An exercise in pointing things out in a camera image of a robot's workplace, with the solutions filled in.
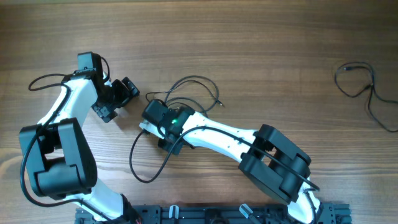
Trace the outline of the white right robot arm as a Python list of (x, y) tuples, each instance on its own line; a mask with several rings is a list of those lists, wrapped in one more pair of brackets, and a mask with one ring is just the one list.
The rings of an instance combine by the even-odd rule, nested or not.
[(316, 223), (319, 188), (310, 181), (311, 158), (278, 129), (238, 129), (218, 123), (189, 106), (168, 108), (152, 100), (142, 112), (140, 127), (157, 137), (169, 154), (182, 146), (204, 147), (232, 158), (239, 170), (262, 192), (287, 206), (299, 223)]

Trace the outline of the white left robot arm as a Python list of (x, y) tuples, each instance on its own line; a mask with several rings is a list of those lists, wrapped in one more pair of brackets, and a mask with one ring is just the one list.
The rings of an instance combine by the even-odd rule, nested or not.
[(40, 207), (75, 203), (99, 223), (141, 223), (127, 198), (99, 180), (81, 129), (89, 110), (108, 123), (117, 109), (139, 96), (139, 90), (127, 77), (111, 81), (101, 55), (85, 52), (77, 58), (77, 70), (63, 74), (57, 83), (61, 93), (50, 111), (20, 130), (22, 193)]

